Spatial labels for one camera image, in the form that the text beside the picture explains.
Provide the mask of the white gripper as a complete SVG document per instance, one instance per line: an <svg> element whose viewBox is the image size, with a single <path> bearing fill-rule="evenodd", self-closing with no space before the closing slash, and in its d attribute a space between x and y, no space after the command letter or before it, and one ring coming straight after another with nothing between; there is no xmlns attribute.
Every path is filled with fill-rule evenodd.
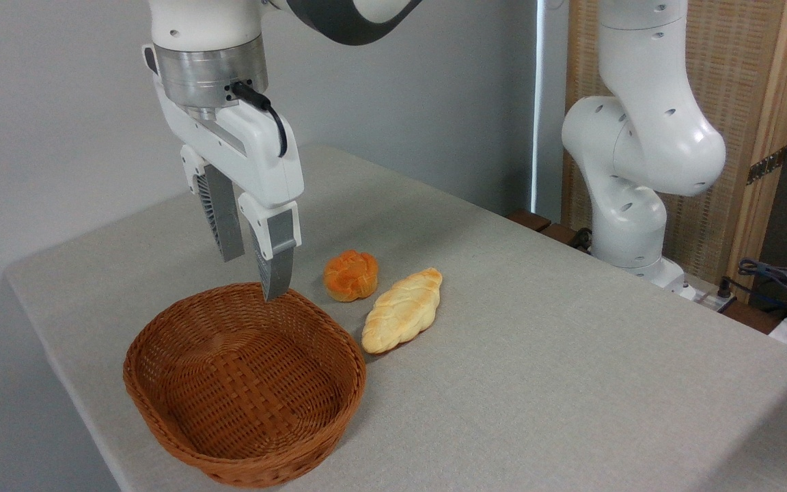
<svg viewBox="0 0 787 492"><path fill-rule="evenodd" d="M240 100L218 109L215 121L197 120L166 97L159 76L153 84L165 120L185 144L180 156L188 187L199 196L223 262L245 254L239 208L249 221L264 299L284 295L302 244L294 200L304 180L292 128L282 119L288 150L281 156L279 128L268 113ZM232 181L247 192L238 206Z"/></svg>

